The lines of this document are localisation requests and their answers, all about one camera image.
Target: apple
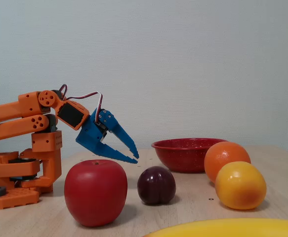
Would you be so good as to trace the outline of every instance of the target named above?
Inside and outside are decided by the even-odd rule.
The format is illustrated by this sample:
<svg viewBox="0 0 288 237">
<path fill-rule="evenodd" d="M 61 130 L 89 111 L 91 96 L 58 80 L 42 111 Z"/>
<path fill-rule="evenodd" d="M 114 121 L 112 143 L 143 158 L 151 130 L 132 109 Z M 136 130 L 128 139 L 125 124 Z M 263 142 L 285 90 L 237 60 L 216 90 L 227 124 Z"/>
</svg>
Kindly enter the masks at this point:
<svg viewBox="0 0 288 237">
<path fill-rule="evenodd" d="M 166 204 L 175 195 L 175 180 L 169 170 L 152 166 L 139 176 L 137 191 L 140 199 L 148 205 Z"/>
<path fill-rule="evenodd" d="M 127 177 L 116 162 L 85 160 L 74 165 L 65 180 L 65 202 L 73 218 L 83 226 L 113 222 L 127 195 Z"/>
</svg>

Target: bowl rim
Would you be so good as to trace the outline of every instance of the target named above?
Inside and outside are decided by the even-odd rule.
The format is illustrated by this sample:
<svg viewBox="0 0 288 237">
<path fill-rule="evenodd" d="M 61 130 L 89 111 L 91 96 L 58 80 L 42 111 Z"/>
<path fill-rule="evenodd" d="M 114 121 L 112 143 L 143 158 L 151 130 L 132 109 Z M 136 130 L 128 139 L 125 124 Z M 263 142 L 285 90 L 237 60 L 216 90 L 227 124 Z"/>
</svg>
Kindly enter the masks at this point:
<svg viewBox="0 0 288 237">
<path fill-rule="evenodd" d="M 166 139 L 154 142 L 151 144 L 153 148 L 164 149 L 164 150 L 205 150 L 209 149 L 211 146 L 207 147 L 160 147 L 157 146 L 156 143 L 165 142 L 165 141 L 175 141 L 175 140 L 191 140 L 191 139 L 208 139 L 208 140 L 217 140 L 219 142 L 228 142 L 227 140 L 221 138 L 211 138 L 211 137 L 191 137 L 191 138 L 175 138 L 175 139 Z"/>
</svg>

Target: white wall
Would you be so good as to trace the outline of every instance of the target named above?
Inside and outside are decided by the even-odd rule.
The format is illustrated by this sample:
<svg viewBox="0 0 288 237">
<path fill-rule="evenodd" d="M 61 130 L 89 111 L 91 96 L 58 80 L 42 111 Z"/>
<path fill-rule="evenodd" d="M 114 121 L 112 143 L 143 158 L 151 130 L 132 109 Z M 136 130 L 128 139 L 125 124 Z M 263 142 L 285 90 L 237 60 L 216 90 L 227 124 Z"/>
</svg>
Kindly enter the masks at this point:
<svg viewBox="0 0 288 237">
<path fill-rule="evenodd" d="M 62 83 L 102 92 L 139 148 L 218 137 L 288 149 L 288 1 L 0 1 L 0 104 Z M 80 102 L 93 111 L 97 100 Z M 84 150 L 58 127 L 64 157 Z"/>
</svg>

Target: yellow fruit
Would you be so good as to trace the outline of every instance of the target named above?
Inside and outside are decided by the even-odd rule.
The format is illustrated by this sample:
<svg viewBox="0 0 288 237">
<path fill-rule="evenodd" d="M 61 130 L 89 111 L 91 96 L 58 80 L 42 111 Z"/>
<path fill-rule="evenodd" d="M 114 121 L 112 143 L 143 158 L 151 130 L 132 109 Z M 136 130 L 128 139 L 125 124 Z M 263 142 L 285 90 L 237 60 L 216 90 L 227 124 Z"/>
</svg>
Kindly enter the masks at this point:
<svg viewBox="0 0 288 237">
<path fill-rule="evenodd" d="M 145 237 L 288 237 L 288 220 L 239 218 L 195 221 Z"/>
<path fill-rule="evenodd" d="M 215 180 L 215 190 L 227 207 L 248 210 L 263 202 L 267 185 L 256 167 L 248 162 L 236 161 L 221 168 Z"/>
</svg>

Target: red speckled bowl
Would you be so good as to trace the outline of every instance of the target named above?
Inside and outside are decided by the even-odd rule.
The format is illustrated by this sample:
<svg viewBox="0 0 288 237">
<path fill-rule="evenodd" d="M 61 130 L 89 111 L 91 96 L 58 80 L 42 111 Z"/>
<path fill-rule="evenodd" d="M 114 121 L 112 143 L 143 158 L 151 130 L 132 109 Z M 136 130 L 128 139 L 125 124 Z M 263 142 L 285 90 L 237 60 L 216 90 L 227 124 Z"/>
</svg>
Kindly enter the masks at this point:
<svg viewBox="0 0 288 237">
<path fill-rule="evenodd" d="M 182 138 L 152 144 L 160 161 L 171 171 L 181 173 L 204 172 L 204 158 L 208 149 L 226 140 L 215 138 Z"/>
</svg>

